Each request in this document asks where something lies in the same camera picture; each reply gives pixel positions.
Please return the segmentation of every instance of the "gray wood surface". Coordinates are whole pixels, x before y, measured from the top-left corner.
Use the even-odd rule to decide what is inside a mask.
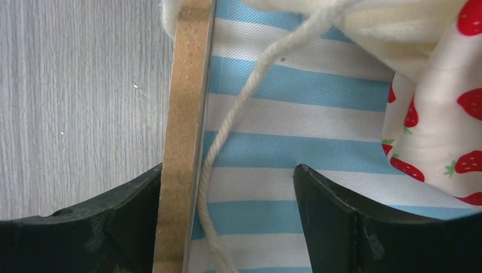
[[[162,160],[159,0],[0,0],[0,219],[47,216]]]

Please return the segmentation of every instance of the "striped fabric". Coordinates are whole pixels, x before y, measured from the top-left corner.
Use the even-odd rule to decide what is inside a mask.
[[[217,0],[204,153],[255,60],[303,20]],[[209,190],[214,226],[240,272],[311,272],[292,180],[300,163],[408,212],[475,212],[388,164],[380,138],[392,74],[336,29],[271,68],[219,154]],[[188,272],[213,269],[196,218]]]

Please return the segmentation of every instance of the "wooden stick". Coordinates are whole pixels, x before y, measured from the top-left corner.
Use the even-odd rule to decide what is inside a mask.
[[[154,272],[182,272],[188,260],[213,20],[214,0],[185,0],[174,44]]]

